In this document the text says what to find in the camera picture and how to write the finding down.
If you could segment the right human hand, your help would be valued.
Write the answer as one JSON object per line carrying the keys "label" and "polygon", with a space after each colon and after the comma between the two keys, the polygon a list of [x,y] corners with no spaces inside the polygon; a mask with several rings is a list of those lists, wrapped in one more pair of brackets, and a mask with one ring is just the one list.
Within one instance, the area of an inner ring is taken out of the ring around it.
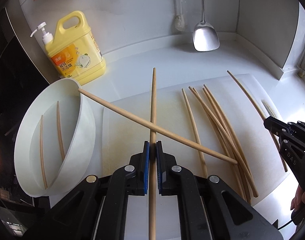
{"label": "right human hand", "polygon": [[297,211],[300,208],[301,203],[305,204],[305,191],[298,185],[295,197],[291,201],[290,210]]}

